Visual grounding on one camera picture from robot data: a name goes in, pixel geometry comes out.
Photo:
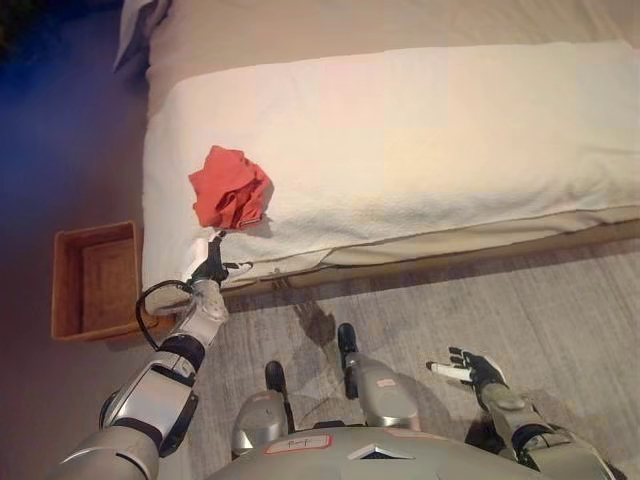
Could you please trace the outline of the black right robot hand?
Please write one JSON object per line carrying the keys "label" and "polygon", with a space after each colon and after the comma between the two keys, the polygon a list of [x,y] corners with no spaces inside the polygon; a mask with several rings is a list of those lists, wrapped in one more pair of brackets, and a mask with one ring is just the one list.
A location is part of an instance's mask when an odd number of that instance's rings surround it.
{"label": "black right robot hand", "polygon": [[506,386],[501,368],[490,357],[459,347],[449,347],[449,363],[427,361],[425,366],[433,374],[470,386],[476,393],[490,384]]}

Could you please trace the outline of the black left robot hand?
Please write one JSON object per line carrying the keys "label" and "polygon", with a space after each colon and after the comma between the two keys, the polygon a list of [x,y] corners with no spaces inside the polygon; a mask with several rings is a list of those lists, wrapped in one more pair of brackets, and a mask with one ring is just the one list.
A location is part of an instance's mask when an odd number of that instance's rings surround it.
{"label": "black left robot hand", "polygon": [[214,232],[208,239],[197,238],[189,249],[183,282],[193,285],[201,280],[213,280],[220,287],[228,285],[253,268],[252,262],[225,262],[221,244],[226,231]]}

